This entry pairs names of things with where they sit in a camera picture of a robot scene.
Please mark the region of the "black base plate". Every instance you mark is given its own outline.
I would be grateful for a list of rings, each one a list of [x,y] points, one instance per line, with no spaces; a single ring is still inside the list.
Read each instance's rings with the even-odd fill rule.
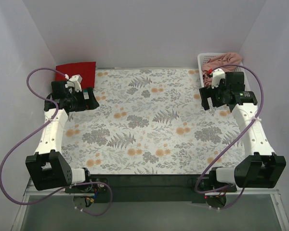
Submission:
[[[195,192],[195,184],[199,178],[195,175],[93,175],[92,182],[104,182],[110,186],[113,202],[177,202],[205,203],[205,195]],[[86,196],[93,194],[98,185],[66,187],[66,193]],[[198,186],[199,191],[213,189],[209,176],[205,175]],[[109,202],[109,189],[102,187],[94,202]]]

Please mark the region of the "red folded t shirt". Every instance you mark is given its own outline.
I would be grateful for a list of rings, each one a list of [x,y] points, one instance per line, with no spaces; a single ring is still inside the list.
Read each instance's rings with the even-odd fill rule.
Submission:
[[[80,63],[69,63],[56,66],[56,70],[69,75],[80,75],[82,77],[81,87],[87,89],[95,85],[95,70],[96,62],[80,62]]]

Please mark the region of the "pink t shirt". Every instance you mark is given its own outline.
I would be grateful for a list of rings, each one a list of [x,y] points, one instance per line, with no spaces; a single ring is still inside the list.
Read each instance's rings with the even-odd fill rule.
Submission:
[[[226,64],[240,64],[241,61],[242,57],[236,52],[227,52],[209,58],[204,64],[201,65],[204,86],[208,87],[212,83],[212,77],[209,75],[210,70]]]

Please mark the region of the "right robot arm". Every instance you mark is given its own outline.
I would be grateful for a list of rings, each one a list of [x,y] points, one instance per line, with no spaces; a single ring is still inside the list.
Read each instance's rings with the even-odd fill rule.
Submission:
[[[245,89],[243,72],[225,72],[218,68],[211,72],[212,83],[199,90],[205,110],[226,105],[240,130],[245,159],[236,167],[214,167],[209,171],[206,185],[213,189],[235,185],[239,188],[274,188],[286,160],[276,155],[270,145],[259,118],[262,108],[255,94]]]

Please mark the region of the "floral table mat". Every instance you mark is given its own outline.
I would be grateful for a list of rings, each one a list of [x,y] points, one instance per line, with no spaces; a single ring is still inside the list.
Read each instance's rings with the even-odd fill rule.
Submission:
[[[226,106],[201,106],[196,69],[97,70],[99,107],[72,112],[61,153],[92,174],[200,174],[234,167],[244,144]]]

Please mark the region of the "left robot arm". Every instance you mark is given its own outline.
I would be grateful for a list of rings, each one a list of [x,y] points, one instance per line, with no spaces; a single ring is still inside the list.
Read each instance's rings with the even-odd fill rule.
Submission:
[[[53,189],[88,182],[87,168],[72,168],[62,156],[62,139],[69,113],[94,110],[99,107],[93,89],[81,88],[82,78],[53,81],[52,93],[44,103],[46,127],[39,145],[26,157],[26,167],[37,190]]]

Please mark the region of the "aluminium frame rail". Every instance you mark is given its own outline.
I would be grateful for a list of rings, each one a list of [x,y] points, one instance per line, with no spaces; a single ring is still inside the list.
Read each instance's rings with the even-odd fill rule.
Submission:
[[[29,180],[28,185],[26,187],[26,193],[32,195],[48,195],[54,191],[58,190],[58,188],[54,189],[46,189],[42,191],[38,191],[32,180]],[[236,192],[230,192],[227,190],[226,195],[239,195],[242,191],[242,188],[237,188]],[[59,190],[55,193],[55,195],[93,195],[93,193],[89,192],[67,192],[65,188]],[[262,194],[272,194],[272,195],[280,195],[280,190],[273,188],[273,189],[259,189],[259,188],[246,188],[243,192],[244,195],[262,195]]]

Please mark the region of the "white plastic basket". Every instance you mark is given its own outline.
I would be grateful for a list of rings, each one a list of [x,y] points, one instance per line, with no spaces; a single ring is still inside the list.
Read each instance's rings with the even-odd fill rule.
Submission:
[[[213,52],[209,52],[209,53],[200,53],[197,56],[197,63],[198,63],[198,69],[199,69],[199,75],[200,75],[200,82],[201,82],[201,86],[204,87],[204,80],[203,80],[203,74],[202,74],[202,66],[203,64],[206,64],[211,58],[217,57],[219,55],[222,55],[223,53],[213,53]],[[245,83],[245,90],[250,90],[250,85],[247,79],[247,75],[246,75],[246,70],[244,68],[240,68],[240,67],[236,67],[234,71],[240,71],[244,73],[244,83]]]

